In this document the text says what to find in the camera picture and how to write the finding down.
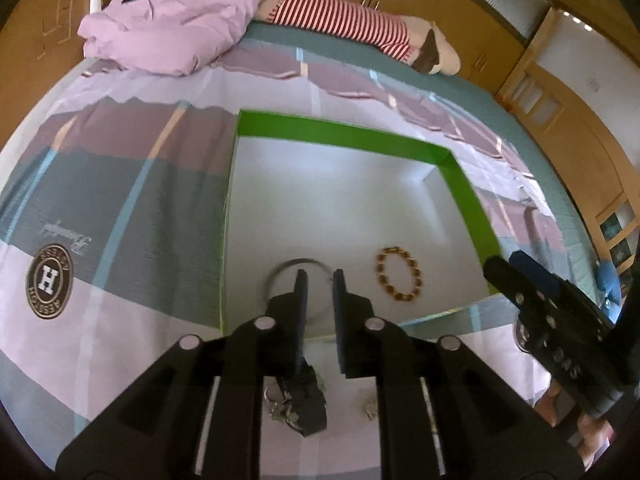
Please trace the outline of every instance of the brown patch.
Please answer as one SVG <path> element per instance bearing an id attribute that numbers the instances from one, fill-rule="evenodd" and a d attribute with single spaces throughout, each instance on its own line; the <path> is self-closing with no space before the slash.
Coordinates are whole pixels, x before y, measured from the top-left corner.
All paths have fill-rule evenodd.
<path id="1" fill-rule="evenodd" d="M 431 69 L 440 62 L 440 54 L 436 45 L 436 35 L 431 29 L 427 33 L 427 38 L 420 47 L 420 55 L 414 61 L 412 68 L 421 74 L 428 74 Z"/>
<path id="2" fill-rule="evenodd" d="M 53 319 L 65 308 L 71 295 L 74 264 L 68 251 L 49 244 L 36 254 L 27 273 L 27 301 L 41 319 Z"/>

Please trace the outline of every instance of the brown bead bracelet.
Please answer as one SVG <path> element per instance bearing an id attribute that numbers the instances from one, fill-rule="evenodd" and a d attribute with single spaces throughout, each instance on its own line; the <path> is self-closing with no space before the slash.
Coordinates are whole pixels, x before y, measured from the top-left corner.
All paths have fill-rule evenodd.
<path id="1" fill-rule="evenodd" d="M 389 278 L 385 272 L 385 260 L 388 254 L 399 254 L 404 258 L 404 260 L 411 267 L 411 274 L 414 277 L 414 290 L 411 291 L 410 294 L 403 294 L 402 292 L 398 292 L 396 288 L 389 283 Z M 408 251 L 405 251 L 402 247 L 385 247 L 378 254 L 378 263 L 376 264 L 376 272 L 378 274 L 378 281 L 380 285 L 385 288 L 385 292 L 394 298 L 396 301 L 413 301 L 417 296 L 420 295 L 420 290 L 422 288 L 422 279 L 420 277 L 420 269 L 418 268 L 418 262 L 416 262 L 409 254 Z"/>

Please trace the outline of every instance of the pink comforter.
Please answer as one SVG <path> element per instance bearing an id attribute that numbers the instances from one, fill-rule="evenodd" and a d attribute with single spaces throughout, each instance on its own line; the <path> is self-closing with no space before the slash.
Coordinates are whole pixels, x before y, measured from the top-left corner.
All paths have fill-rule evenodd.
<path id="1" fill-rule="evenodd" d="M 190 74 L 236 44 L 261 0 L 112 0 L 82 19 L 85 57 Z"/>

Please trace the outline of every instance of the gold jewelry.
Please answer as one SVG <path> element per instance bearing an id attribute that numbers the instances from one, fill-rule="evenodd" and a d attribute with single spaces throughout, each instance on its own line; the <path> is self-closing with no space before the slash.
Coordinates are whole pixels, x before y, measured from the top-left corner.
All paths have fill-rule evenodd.
<path id="1" fill-rule="evenodd" d="M 414 277 L 414 290 L 409 294 L 403 294 L 398 292 L 396 288 L 389 283 L 389 278 L 385 272 L 385 260 L 388 254 L 399 254 L 409 264 L 411 274 Z M 376 264 L 376 272 L 378 274 L 378 282 L 385 288 L 385 292 L 394 298 L 396 301 L 406 301 L 407 303 L 413 301 L 420 295 L 422 288 L 422 279 L 420 278 L 421 272 L 418 268 L 418 262 L 416 262 L 402 247 L 385 247 L 378 254 L 378 263 Z"/>

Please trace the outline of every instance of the bracelet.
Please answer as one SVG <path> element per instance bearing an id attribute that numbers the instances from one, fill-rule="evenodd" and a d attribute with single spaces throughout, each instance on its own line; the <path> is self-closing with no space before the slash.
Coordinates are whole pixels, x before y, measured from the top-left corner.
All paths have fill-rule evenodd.
<path id="1" fill-rule="evenodd" d="M 404 258 L 404 260 L 409 264 L 411 268 L 411 274 L 414 277 L 414 290 L 409 294 L 403 294 L 402 292 L 398 292 L 396 288 L 389 283 L 389 278 L 385 272 L 385 260 L 388 254 L 399 254 Z M 378 282 L 380 285 L 385 287 L 385 292 L 392 296 L 396 301 L 413 301 L 417 296 L 420 295 L 420 290 L 422 288 L 422 279 L 420 278 L 421 272 L 418 268 L 418 262 L 416 262 L 409 254 L 408 251 L 405 251 L 402 247 L 385 247 L 378 254 L 378 264 L 376 265 L 376 272 L 378 274 Z"/>

